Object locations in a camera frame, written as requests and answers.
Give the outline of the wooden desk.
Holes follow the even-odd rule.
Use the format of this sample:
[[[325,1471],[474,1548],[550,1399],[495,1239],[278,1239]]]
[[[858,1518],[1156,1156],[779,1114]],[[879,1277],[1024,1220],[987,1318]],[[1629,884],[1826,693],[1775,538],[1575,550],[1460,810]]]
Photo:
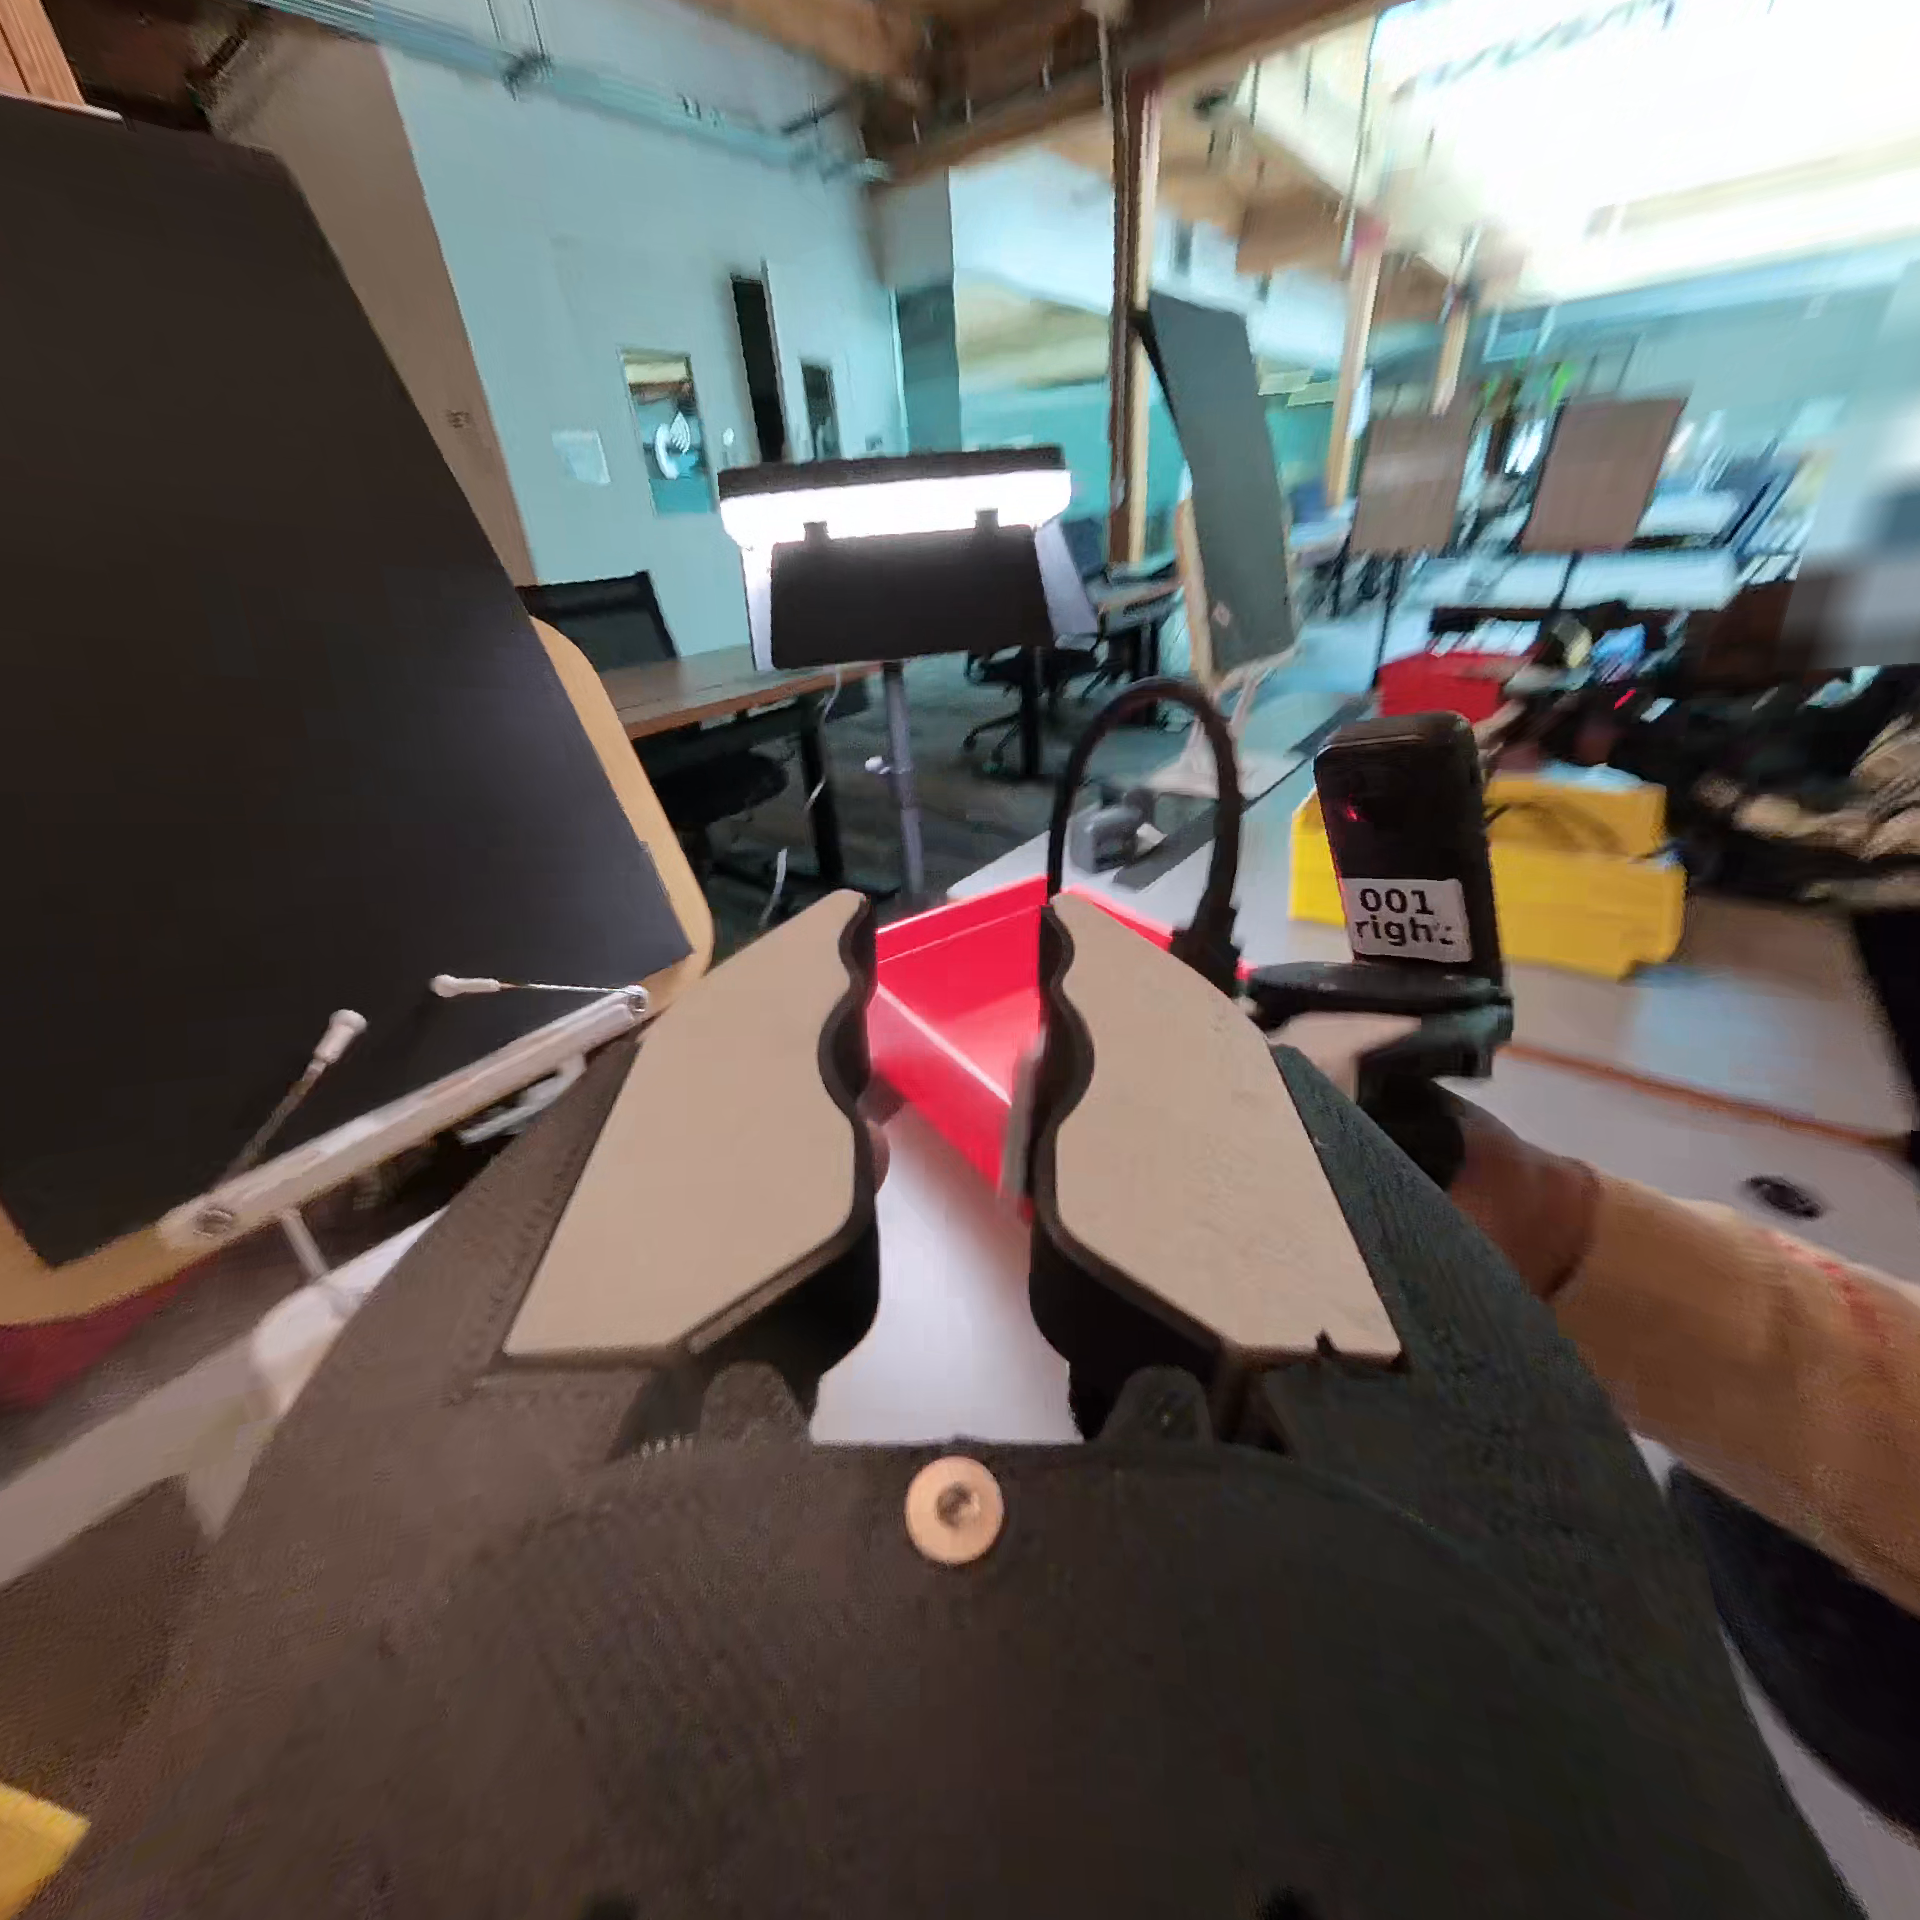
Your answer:
[[[826,731],[871,707],[859,670],[774,671],[752,652],[622,665],[604,674],[614,717],[628,733],[667,823],[699,881],[774,887],[838,887],[845,858]],[[811,867],[790,871],[786,852],[719,851],[716,835],[774,802],[798,779],[810,817]]]

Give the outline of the yellow plastic bin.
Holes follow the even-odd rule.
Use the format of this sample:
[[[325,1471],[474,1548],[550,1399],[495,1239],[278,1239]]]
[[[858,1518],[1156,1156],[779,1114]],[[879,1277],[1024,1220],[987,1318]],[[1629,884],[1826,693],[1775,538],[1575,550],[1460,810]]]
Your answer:
[[[1340,927],[1362,963],[1469,970],[1476,871],[1455,841],[1476,814],[1500,963],[1621,980],[1672,958],[1688,882],[1667,793],[1608,769],[1459,775],[1429,801],[1334,801],[1330,819],[1307,798],[1292,817],[1286,911]]]

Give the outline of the studio light panel on stand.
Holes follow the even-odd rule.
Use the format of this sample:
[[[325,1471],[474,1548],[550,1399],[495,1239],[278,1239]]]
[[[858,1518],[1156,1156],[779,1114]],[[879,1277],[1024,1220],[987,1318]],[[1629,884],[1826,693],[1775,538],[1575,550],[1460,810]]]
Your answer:
[[[1063,538],[1071,469],[1053,443],[724,469],[717,511],[740,555],[756,665],[875,667],[902,898],[925,897],[904,665],[1012,654],[1040,719],[1040,655],[1092,630]]]

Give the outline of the black leaning panel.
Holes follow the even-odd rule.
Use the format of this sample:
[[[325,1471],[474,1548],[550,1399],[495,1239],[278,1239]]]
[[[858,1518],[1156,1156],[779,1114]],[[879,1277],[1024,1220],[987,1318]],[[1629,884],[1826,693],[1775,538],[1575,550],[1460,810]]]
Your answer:
[[[1242,314],[1154,293],[1135,337],[1156,372],[1191,477],[1203,599],[1188,617],[1204,682],[1283,659],[1296,643],[1290,518]]]

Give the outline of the person's right hand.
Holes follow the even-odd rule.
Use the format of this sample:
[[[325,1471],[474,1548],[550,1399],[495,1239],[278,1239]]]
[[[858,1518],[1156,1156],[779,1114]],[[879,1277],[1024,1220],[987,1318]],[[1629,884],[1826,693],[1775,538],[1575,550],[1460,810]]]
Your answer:
[[[1598,1171],[1524,1140],[1460,1094],[1446,1093],[1446,1116],[1459,1134],[1446,1197],[1548,1303],[1590,1250]]]

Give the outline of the black office chair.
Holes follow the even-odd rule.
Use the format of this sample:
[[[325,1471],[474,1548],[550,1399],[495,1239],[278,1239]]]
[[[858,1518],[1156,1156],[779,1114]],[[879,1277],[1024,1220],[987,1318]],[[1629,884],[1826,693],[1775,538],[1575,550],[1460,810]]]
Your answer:
[[[645,570],[608,580],[526,586],[519,597],[530,617],[567,635],[600,674],[680,660]],[[716,852],[712,829],[778,801],[786,789],[784,765],[768,753],[704,747],[702,738],[704,727],[691,724],[636,738],[632,753],[702,881],[770,881],[768,863]]]

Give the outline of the red divided plastic bin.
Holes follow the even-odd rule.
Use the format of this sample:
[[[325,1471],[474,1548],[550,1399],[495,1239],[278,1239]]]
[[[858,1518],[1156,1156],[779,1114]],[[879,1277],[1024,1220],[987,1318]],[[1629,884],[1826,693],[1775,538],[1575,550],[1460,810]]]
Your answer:
[[[1522,655],[1484,652],[1419,652],[1382,663],[1375,686],[1379,716],[1455,714],[1472,727],[1506,707],[1506,683]]]

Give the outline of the black monitor with wooden back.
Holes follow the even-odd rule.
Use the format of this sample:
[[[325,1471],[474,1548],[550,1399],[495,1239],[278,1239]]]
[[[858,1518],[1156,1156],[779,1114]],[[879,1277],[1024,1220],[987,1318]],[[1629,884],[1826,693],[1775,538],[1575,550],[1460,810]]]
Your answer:
[[[248,1155],[709,967],[269,155],[5,98],[5,1329],[200,1258]]]

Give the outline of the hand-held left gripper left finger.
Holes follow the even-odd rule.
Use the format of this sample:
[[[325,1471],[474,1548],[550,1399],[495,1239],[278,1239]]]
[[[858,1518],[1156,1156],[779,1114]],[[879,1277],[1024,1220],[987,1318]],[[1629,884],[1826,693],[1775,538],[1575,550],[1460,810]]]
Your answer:
[[[842,890],[653,1017],[501,1353],[696,1361],[875,1229],[874,900]]]

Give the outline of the wall poster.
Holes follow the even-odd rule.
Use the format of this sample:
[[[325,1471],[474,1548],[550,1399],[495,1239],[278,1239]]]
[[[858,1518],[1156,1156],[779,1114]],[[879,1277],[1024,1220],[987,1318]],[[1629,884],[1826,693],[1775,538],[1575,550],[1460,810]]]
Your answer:
[[[618,364],[653,511],[709,514],[712,481],[691,359],[683,353],[620,347]]]

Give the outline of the person's dark trouser leg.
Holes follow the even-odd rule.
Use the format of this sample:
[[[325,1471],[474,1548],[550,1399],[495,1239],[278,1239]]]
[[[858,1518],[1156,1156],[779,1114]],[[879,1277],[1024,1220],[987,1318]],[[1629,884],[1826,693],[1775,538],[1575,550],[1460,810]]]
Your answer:
[[[1720,1627],[1792,1738],[1918,1834],[1918,1618],[1687,1468],[1667,1478]]]

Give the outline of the brown board on stand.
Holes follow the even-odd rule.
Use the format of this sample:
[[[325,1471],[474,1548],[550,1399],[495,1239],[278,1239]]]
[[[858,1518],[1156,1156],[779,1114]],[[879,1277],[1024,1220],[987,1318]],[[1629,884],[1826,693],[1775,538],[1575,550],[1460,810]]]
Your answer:
[[[1638,535],[1687,397],[1563,399],[1519,527],[1524,555],[1621,554]]]
[[[1408,559],[1450,546],[1475,428],[1469,404],[1371,421],[1350,521],[1356,557]]]

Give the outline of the person's right forearm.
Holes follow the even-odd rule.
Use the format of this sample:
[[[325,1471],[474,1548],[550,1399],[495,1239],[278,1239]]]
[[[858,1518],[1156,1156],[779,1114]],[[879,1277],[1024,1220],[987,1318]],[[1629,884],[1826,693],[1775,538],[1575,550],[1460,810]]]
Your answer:
[[[1599,1175],[1551,1315],[1635,1434],[1915,1614],[1914,1286]]]

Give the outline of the yellow plastic piece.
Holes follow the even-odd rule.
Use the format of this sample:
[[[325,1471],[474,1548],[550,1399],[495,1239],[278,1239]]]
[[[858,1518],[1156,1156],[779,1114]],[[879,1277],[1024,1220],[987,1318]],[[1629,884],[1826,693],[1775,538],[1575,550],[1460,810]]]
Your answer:
[[[78,1851],[88,1822],[31,1791],[3,1782],[3,1917],[20,1916]]]

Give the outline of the red box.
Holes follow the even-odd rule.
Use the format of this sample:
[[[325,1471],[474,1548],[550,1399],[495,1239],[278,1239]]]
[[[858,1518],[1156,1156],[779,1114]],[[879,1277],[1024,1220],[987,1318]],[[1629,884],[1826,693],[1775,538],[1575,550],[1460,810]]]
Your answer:
[[[150,1323],[190,1282],[192,1275],[182,1274],[96,1313],[38,1325],[3,1325],[3,1411],[45,1406]]]

